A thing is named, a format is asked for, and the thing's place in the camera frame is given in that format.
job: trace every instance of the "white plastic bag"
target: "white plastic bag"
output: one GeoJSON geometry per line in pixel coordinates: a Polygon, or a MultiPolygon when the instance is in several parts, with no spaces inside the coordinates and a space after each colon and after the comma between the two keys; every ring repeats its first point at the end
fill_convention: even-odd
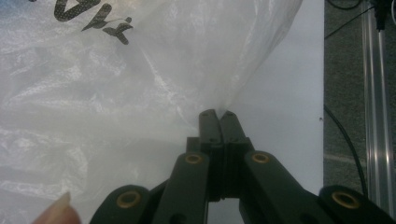
{"type": "Polygon", "coordinates": [[[66,191],[83,223],[109,192],[169,177],[198,114],[224,111],[301,0],[2,0],[0,223],[66,191]]]}

